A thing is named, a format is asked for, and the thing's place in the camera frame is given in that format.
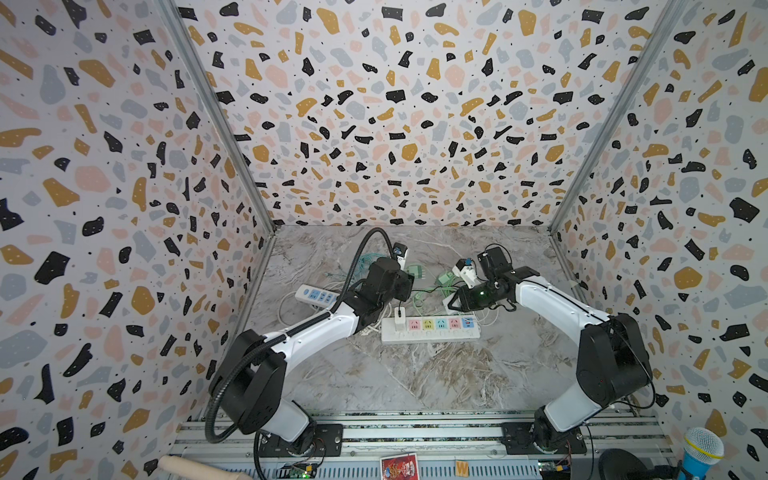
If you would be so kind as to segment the white rectangular charger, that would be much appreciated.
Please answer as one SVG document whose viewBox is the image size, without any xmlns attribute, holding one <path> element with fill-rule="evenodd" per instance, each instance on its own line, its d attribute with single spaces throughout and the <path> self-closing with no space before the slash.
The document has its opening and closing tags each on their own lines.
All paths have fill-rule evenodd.
<svg viewBox="0 0 768 480">
<path fill-rule="evenodd" d="M 444 307 L 446 315 L 458 315 L 458 314 L 461 313 L 460 306 L 457 306 L 457 307 L 453 307 L 452 306 L 452 298 L 451 297 L 444 298 L 443 301 L 442 301 L 442 304 L 443 304 L 443 307 Z"/>
</svg>

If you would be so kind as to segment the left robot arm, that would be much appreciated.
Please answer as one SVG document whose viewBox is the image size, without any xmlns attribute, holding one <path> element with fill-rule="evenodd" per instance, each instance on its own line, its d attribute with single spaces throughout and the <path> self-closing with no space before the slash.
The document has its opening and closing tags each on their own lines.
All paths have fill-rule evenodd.
<svg viewBox="0 0 768 480">
<path fill-rule="evenodd" d="M 266 335 L 252 329 L 239 334 L 211 380 L 206 440 L 218 444 L 240 432 L 275 437 L 291 455 L 314 449 L 317 423 L 283 398 L 285 378 L 321 350 L 375 324 L 392 301 L 409 299 L 414 276 L 406 271 L 407 254 L 405 244 L 375 227 L 363 237 L 329 307 Z"/>
</svg>

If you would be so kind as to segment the large colourful power strip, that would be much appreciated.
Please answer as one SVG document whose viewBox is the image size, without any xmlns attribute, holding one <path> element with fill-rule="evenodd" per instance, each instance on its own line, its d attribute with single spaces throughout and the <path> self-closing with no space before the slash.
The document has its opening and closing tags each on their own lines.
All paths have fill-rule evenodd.
<svg viewBox="0 0 768 480">
<path fill-rule="evenodd" d="M 407 328 L 396 332 L 393 318 L 381 321 L 383 344 L 450 343 L 478 340 L 481 328 L 474 315 L 407 317 Z"/>
</svg>

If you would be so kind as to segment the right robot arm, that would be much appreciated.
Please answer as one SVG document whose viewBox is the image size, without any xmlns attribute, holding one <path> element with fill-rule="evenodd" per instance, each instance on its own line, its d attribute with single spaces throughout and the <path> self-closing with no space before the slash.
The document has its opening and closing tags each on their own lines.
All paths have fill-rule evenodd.
<svg viewBox="0 0 768 480">
<path fill-rule="evenodd" d="M 449 301 L 463 313 L 506 305 L 533 311 L 578 347 L 574 383 L 535 412 L 529 442 L 538 450 L 557 451 L 585 421 L 652 384 L 650 358 L 633 317 L 596 310 L 529 267 L 505 267 L 483 284 L 460 287 Z"/>
</svg>

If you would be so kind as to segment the white square charger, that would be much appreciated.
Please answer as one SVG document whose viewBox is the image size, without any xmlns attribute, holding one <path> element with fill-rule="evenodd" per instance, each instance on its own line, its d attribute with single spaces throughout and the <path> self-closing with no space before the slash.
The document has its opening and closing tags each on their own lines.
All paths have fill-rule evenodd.
<svg viewBox="0 0 768 480">
<path fill-rule="evenodd" d="M 393 325 L 396 332 L 404 332 L 407 328 L 407 315 L 402 306 L 394 310 Z"/>
</svg>

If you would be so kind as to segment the light green charger plug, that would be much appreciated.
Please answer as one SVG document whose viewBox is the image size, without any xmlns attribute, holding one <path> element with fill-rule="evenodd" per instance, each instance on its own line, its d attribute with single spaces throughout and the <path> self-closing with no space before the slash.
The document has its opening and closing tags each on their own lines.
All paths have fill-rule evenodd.
<svg viewBox="0 0 768 480">
<path fill-rule="evenodd" d="M 409 275 L 412 275 L 415 279 L 421 279 L 423 277 L 423 267 L 419 264 L 407 265 L 406 272 Z"/>
</svg>

